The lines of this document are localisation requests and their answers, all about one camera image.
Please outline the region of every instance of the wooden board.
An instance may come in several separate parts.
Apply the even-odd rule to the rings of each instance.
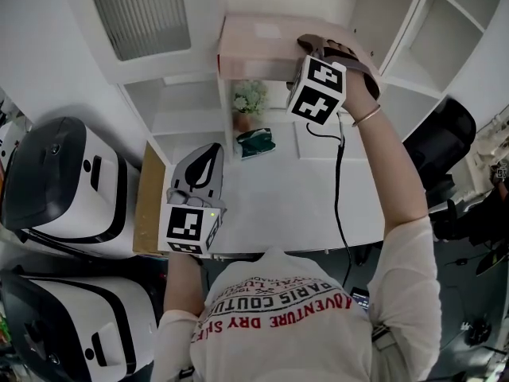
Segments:
[[[164,255],[157,250],[164,179],[165,164],[147,143],[134,215],[133,252],[138,255]]]

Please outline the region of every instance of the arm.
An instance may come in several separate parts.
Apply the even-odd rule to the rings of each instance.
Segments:
[[[377,107],[357,73],[347,75],[345,107],[355,120]],[[424,189],[383,110],[362,122],[359,133],[385,217],[383,248],[368,284],[370,320],[390,328],[410,380],[425,380],[440,350],[441,304],[432,229],[429,218],[420,219],[428,214]],[[373,375],[392,380],[395,370],[401,367],[394,356],[373,350]]]
[[[509,194],[509,191],[507,191],[507,188],[506,188],[505,184],[503,183],[503,181],[499,182],[496,185],[496,188],[499,190],[500,199],[502,200],[502,202],[504,202],[507,199],[507,195]]]
[[[164,309],[157,329],[151,382],[180,380],[180,371],[192,366],[192,333],[204,299],[200,266],[190,255],[169,254]]]
[[[346,110],[355,121],[377,107],[363,76],[348,71]],[[385,218],[385,233],[428,215],[424,189],[410,156],[383,110],[359,125]]]
[[[190,255],[169,254],[164,309],[186,311],[197,317],[204,309],[200,266]]]

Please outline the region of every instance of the white t-shirt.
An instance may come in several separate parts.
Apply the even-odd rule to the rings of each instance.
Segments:
[[[387,235],[368,313],[312,260],[270,249],[257,262],[230,264],[200,318],[164,314],[152,381],[183,379],[190,367],[190,380],[206,382],[424,380],[440,347],[436,278],[427,217]],[[381,324],[395,351],[372,342]]]

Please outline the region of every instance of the smartphone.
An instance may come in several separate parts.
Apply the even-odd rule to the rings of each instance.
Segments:
[[[357,303],[359,303],[359,306],[367,311],[367,308],[369,307],[369,292],[367,290],[354,287],[350,295]]]

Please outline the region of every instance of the fiducial marker cube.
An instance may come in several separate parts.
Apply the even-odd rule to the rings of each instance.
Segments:
[[[221,209],[165,204],[160,222],[159,241],[169,246],[163,250],[203,255],[222,224]]]
[[[288,98],[287,115],[324,126],[346,100],[347,69],[310,55],[302,62]]]

